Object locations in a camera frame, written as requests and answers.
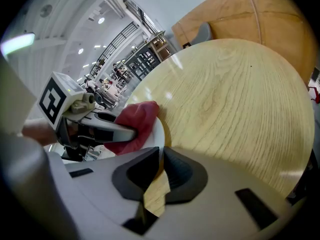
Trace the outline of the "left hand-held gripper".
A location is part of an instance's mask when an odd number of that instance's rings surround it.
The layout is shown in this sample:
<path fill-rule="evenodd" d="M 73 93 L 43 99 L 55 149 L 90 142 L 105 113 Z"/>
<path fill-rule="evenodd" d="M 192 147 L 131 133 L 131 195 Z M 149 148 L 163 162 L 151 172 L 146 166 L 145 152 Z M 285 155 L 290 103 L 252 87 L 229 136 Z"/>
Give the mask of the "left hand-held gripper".
<path fill-rule="evenodd" d="M 85 161 L 89 147 L 98 143 L 128 142 L 137 135 L 135 129 L 114 123 L 116 116 L 102 109 L 106 108 L 102 96 L 95 91 L 86 91 L 69 75 L 60 72 L 52 72 L 38 107 L 53 129 L 56 141 L 64 146 L 64 160 Z M 89 116 L 93 120 L 82 120 Z M 79 143 L 68 122 L 79 124 L 80 137 L 98 143 Z"/>

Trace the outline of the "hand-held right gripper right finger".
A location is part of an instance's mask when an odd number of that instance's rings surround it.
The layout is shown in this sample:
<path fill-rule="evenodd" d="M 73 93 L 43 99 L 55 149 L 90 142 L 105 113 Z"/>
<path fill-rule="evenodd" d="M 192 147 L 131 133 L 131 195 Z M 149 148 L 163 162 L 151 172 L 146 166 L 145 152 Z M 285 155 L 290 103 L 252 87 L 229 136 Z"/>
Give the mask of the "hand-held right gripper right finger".
<path fill-rule="evenodd" d="M 162 232 L 278 232 L 292 206 L 235 163 L 188 150 L 163 150 L 170 191 Z"/>

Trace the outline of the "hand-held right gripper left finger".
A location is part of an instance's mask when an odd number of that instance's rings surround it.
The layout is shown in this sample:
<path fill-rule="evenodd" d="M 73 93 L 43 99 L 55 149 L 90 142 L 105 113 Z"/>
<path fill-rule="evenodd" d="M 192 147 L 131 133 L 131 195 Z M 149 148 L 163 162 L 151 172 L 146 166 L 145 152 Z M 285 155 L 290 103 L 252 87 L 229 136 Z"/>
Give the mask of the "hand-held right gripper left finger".
<path fill-rule="evenodd" d="M 151 227 L 158 217 L 144 207 L 144 194 L 159 169 L 160 149 L 65 165 L 86 199 L 124 227 Z"/>

